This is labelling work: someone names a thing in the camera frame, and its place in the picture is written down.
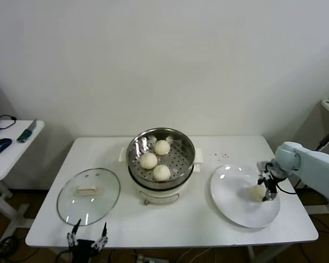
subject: robotic arm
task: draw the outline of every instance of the robotic arm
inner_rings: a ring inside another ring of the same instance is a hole
[[[329,155],[311,151],[295,142],[284,142],[278,147],[271,162],[258,162],[258,184],[264,183],[264,201],[276,197],[276,185],[290,175],[296,175],[309,187],[329,199]]]

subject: cable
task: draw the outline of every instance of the cable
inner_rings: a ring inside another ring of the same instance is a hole
[[[38,248],[37,250],[35,250],[32,254],[30,254],[29,256],[27,256],[26,258],[22,259],[22,260],[9,260],[6,258],[6,256],[3,254],[3,251],[6,251],[5,254],[7,255],[11,255],[15,252],[15,250],[17,249],[17,246],[13,246],[12,244],[9,243],[9,240],[11,240],[11,242],[13,242],[13,244],[18,244],[18,239],[11,236],[11,237],[7,237],[4,238],[1,242],[0,242],[0,258],[4,259],[7,262],[10,263],[19,263],[19,262],[23,262],[26,261],[27,259],[31,258],[32,256],[34,256],[40,249]]]
[[[192,263],[193,261],[195,261],[196,258],[198,258],[199,256],[203,255],[204,253],[208,252],[211,249],[212,248],[207,248],[205,251],[203,251],[202,253],[200,253],[197,256],[195,256],[191,261],[189,261],[189,263]]]
[[[302,179],[300,179],[293,188],[296,189],[301,181],[302,181]]]
[[[16,123],[16,121],[17,121],[17,118],[16,117],[14,117],[14,116],[11,116],[11,115],[7,115],[7,114],[4,114],[4,115],[1,115],[0,116],[0,118],[1,117],[10,117],[11,118],[11,120],[13,121],[13,123],[11,123],[10,125],[8,125],[8,126],[6,126],[6,127],[4,127],[4,128],[1,128],[0,127],[0,130],[5,130],[5,129],[7,129],[7,128],[10,128],[12,125],[14,125],[15,123]]]
[[[108,260],[107,263],[112,263],[112,258],[113,258],[113,253],[114,253],[115,249],[112,249],[112,251],[110,252],[110,254],[108,255]]]
[[[316,218],[316,217],[314,217],[314,216],[309,216],[310,217],[310,219],[315,219],[317,222],[319,222],[320,224],[322,224],[326,229],[327,229],[327,231],[324,231],[324,230],[318,230],[318,228],[316,227],[316,229],[319,231],[319,232],[321,232],[321,233],[326,233],[326,234],[329,234],[329,226],[328,225],[326,225],[323,221],[321,221],[320,219],[318,219],[318,218]]]
[[[217,262],[217,253],[215,251],[215,248],[213,248],[213,253],[214,253],[213,263],[216,263]]]
[[[176,260],[176,263],[178,263],[179,260],[180,260],[183,256],[185,256],[187,253],[189,253],[191,250],[192,250],[192,248],[188,249],[188,250],[185,251],[181,256],[179,256],[179,258]]]
[[[302,253],[303,253],[303,256],[307,259],[307,261],[308,261],[309,263],[312,263],[312,261],[310,260],[310,258],[308,257],[308,255],[305,253],[302,244],[299,244],[299,246],[301,247],[301,251],[302,251]]]
[[[287,192],[287,191],[281,189],[281,187],[279,186],[279,184],[276,184],[276,187],[277,187],[281,192],[288,193],[289,195],[296,195],[296,194],[297,194],[297,193],[290,193],[290,192]]]
[[[61,252],[58,253],[56,259],[55,259],[55,263],[58,263],[59,262],[59,258],[62,254],[66,254],[66,253],[69,253],[70,251],[67,249],[67,250],[63,250]]]

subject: green object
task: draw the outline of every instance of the green object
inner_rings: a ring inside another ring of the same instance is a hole
[[[29,127],[25,129],[23,133],[18,137],[17,142],[19,143],[26,142],[26,140],[28,140],[28,138],[32,135],[33,130],[35,129],[36,126],[37,126],[37,119],[34,119],[31,125],[29,125]]]
[[[30,130],[24,130],[23,133],[18,137],[17,142],[23,143],[32,135]]]

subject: power strip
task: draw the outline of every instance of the power strip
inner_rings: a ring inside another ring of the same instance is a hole
[[[137,256],[136,263],[169,263],[169,260],[147,258],[143,255],[139,255]]]

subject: glass lid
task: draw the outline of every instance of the glass lid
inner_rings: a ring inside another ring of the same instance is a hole
[[[85,170],[62,188],[57,211],[61,219],[75,225],[91,225],[106,216],[115,206],[120,193],[116,174],[103,168]]]

